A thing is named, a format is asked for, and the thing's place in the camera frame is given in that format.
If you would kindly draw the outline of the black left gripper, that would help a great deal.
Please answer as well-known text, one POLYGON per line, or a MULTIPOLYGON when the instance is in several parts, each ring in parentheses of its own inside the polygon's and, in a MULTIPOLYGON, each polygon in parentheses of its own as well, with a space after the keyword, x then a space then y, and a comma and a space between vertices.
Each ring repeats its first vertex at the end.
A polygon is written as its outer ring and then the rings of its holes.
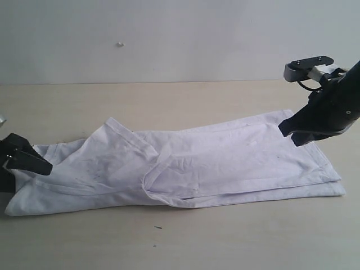
POLYGON ((52 164, 39 157, 30 142, 15 133, 1 140, 1 192, 15 193, 15 176, 8 169, 25 170, 48 176, 52 164))

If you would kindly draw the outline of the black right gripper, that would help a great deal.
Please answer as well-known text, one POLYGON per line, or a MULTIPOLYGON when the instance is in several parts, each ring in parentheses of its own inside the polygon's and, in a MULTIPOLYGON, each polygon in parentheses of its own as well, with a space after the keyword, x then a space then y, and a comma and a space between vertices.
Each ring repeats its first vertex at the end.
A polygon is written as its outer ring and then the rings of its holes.
POLYGON ((284 137, 291 135, 295 146, 321 141, 345 133, 359 118, 359 76, 343 75, 319 81, 322 91, 278 128, 284 137))

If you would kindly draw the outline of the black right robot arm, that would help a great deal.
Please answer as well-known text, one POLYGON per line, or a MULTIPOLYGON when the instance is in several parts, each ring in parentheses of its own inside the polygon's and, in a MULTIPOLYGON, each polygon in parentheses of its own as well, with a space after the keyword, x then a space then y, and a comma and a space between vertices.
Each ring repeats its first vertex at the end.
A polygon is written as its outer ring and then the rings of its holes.
POLYGON ((345 70, 327 56, 287 63, 283 77, 310 92, 308 103, 278 128, 295 146, 339 136, 359 118, 359 64, 345 70))

